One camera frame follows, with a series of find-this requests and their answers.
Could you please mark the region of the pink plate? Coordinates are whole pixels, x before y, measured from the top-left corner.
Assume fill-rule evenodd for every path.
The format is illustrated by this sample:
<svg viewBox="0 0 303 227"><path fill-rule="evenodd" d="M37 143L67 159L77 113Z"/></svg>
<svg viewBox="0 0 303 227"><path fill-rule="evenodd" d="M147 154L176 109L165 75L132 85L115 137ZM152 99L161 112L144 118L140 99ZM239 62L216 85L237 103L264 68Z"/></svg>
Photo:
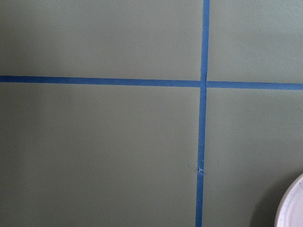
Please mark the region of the pink plate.
<svg viewBox="0 0 303 227"><path fill-rule="evenodd" d="M284 193L275 217L275 227L303 226L303 175L295 179Z"/></svg>

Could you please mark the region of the long blue tape strip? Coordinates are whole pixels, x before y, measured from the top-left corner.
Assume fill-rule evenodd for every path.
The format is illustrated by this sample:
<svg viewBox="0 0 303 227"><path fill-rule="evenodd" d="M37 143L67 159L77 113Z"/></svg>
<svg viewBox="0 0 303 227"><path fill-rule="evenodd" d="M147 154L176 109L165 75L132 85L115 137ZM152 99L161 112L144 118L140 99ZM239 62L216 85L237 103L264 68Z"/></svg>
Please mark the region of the long blue tape strip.
<svg viewBox="0 0 303 227"><path fill-rule="evenodd" d="M201 46L201 70L200 70L200 103L199 103L199 131L197 149L197 184L196 184L196 215L195 226L201 227L203 220L203 189L204 189L204 163L205 163L205 126L206 126L206 81L208 70L208 46L209 46L209 19L210 1L203 1L202 13L202 46Z"/></svg>

